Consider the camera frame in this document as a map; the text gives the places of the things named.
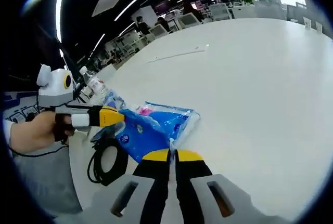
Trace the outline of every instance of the white tabletop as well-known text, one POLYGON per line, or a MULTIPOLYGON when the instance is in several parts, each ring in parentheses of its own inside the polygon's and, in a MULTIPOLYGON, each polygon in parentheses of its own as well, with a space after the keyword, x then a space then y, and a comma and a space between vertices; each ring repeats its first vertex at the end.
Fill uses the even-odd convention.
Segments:
MULTIPOLYGON (((142 49, 106 85, 128 104, 198 111, 198 128, 181 148, 200 153, 267 215, 297 218, 330 172, 333 41, 303 25, 237 19, 178 31, 142 49), (195 53, 170 57, 186 52, 195 53)), ((87 208, 102 186, 86 176, 89 141, 75 138, 71 170, 87 208)))

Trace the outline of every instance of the plastic bottle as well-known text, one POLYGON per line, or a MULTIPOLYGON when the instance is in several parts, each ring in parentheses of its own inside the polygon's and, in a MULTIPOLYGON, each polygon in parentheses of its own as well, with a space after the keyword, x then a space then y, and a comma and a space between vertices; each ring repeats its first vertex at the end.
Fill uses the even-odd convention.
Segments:
POLYGON ((89 71, 86 66, 83 66, 80 69, 80 73, 82 74, 86 85, 95 95, 105 97, 108 94, 108 88, 103 81, 97 77, 96 73, 89 71))

